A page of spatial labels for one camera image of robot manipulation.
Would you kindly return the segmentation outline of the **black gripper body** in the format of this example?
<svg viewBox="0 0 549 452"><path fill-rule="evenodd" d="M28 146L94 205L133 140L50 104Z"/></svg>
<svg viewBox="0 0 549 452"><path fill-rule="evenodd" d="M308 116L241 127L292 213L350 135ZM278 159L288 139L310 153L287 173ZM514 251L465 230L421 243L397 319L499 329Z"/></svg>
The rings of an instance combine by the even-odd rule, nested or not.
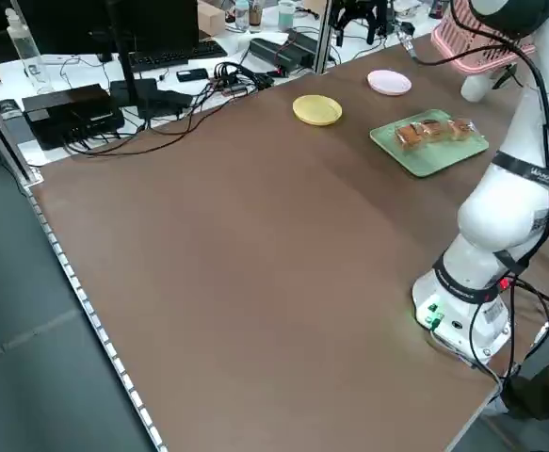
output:
<svg viewBox="0 0 549 452"><path fill-rule="evenodd" d="M350 20L377 18L380 11L380 0L347 0L344 6L344 15Z"/></svg>

